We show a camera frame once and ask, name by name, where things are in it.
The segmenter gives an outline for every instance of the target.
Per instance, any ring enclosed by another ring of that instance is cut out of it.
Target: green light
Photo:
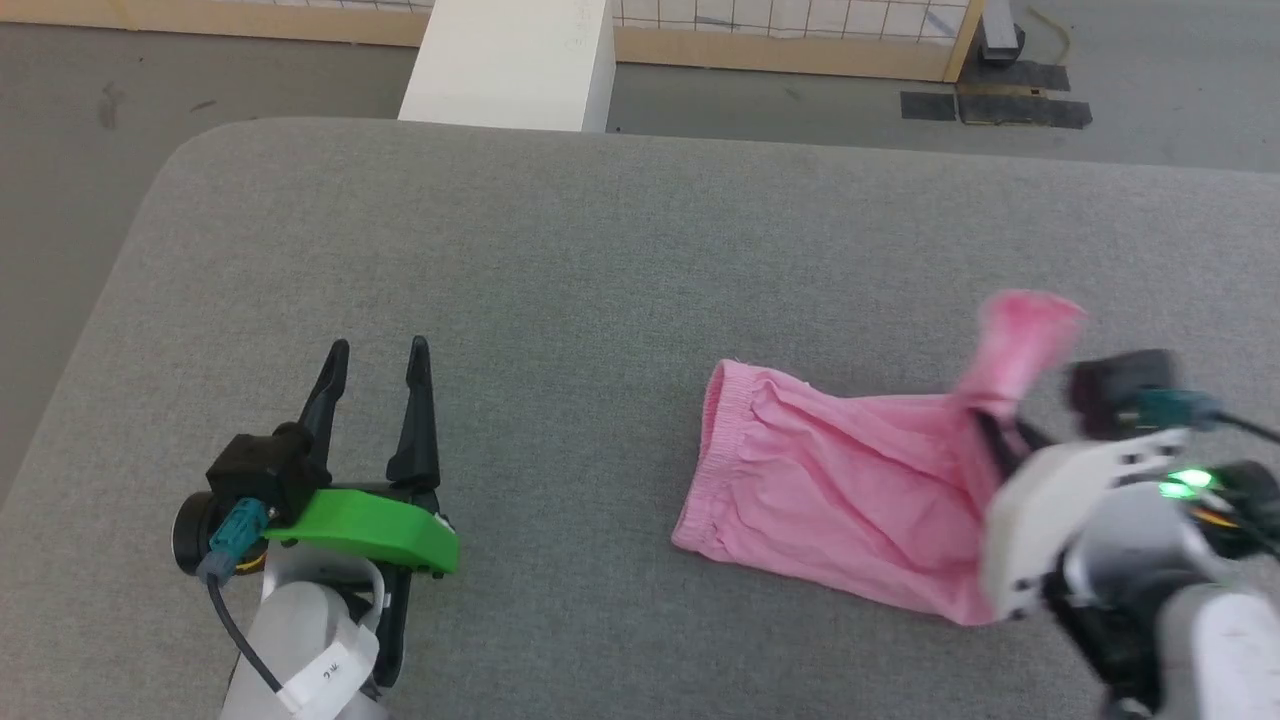
[[[1174,500],[1189,500],[1196,497],[1196,491],[1183,483],[1160,483],[1160,495]]]
[[[1213,475],[1194,468],[1170,473],[1169,477],[1193,488],[1207,488],[1213,484]]]

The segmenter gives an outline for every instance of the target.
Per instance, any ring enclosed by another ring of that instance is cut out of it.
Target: floor stain
[[[97,124],[106,129],[115,129],[115,114],[120,102],[124,101],[124,91],[116,90],[115,81],[102,86],[102,96],[97,99]]]

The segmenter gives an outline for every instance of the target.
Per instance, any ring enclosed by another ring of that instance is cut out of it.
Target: gray fabric surface
[[[0,715],[212,717],[233,660],[169,553],[239,430],[352,342],[330,466],[379,478],[434,346],[462,571],[420,583],[404,719],[1088,717],[1043,619],[986,629],[668,543],[721,357],[937,391],[1010,286],[1080,355],[1176,347],[1276,411],[1270,176],[360,120],[229,126],[147,196],[0,510]],[[1065,428],[1057,380],[1028,413]],[[1225,437],[1207,456],[1248,451]],[[256,584],[232,585],[248,621]]]

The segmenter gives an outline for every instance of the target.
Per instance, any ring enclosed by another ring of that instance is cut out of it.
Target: pink cloth
[[[998,479],[969,410],[1012,419],[1065,359],[1082,318],[1053,295],[997,295],[951,395],[832,397],[722,360],[672,542],[963,625],[991,623],[978,562]]]

